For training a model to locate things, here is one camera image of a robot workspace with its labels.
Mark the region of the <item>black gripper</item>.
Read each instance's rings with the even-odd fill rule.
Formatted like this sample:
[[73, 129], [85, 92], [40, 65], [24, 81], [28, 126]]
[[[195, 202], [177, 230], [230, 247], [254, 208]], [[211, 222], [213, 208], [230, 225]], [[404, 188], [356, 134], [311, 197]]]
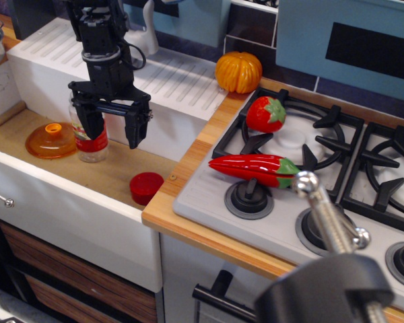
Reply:
[[89, 139], [97, 139], [104, 130], [102, 114], [124, 116], [125, 134], [130, 149], [138, 147], [147, 135], [153, 113], [150, 96], [134, 86], [130, 54], [121, 50], [106, 55], [83, 51], [89, 79], [72, 81], [73, 107]]

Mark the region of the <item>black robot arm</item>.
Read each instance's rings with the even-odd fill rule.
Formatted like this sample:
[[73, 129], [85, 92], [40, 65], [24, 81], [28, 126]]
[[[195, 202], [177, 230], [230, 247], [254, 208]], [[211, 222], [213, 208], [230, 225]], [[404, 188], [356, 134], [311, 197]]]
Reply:
[[104, 114], [122, 116], [129, 147], [137, 148], [152, 117], [151, 97], [134, 85], [137, 67], [125, 40], [127, 14], [118, 1], [66, 1], [65, 7], [88, 68], [87, 81], [68, 85], [86, 135], [91, 140], [101, 135]]

